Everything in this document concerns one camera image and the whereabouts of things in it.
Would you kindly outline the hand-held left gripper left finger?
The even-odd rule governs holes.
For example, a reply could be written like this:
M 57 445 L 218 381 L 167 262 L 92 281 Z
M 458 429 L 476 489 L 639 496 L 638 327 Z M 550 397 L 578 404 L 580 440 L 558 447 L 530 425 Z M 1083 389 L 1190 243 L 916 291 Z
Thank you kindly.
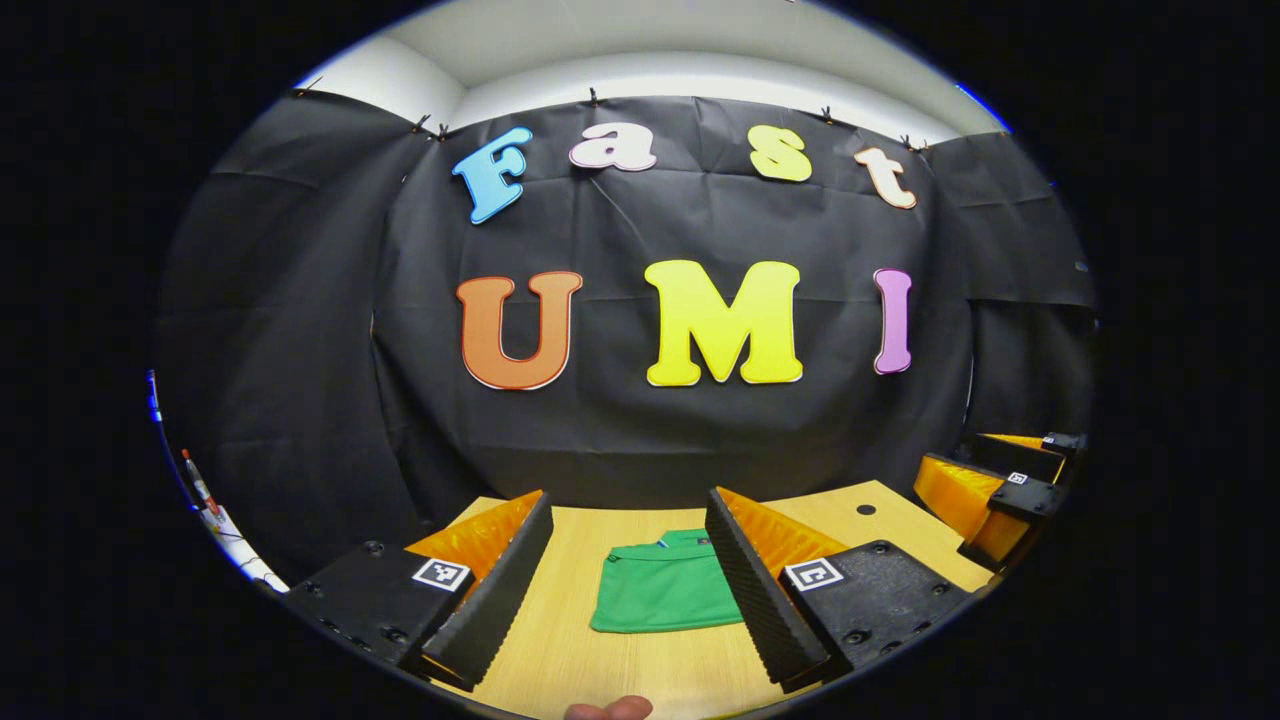
M 407 548 L 367 541 L 285 593 L 302 619 L 415 676 L 479 684 L 554 524 L 539 489 Z

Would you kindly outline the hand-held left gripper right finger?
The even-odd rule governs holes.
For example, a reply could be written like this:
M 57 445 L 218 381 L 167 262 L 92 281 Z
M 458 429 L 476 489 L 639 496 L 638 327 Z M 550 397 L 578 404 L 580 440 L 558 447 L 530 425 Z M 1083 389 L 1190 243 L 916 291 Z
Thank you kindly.
M 974 600 L 890 539 L 847 546 L 726 488 L 710 491 L 705 529 L 785 692 L 863 671 Z

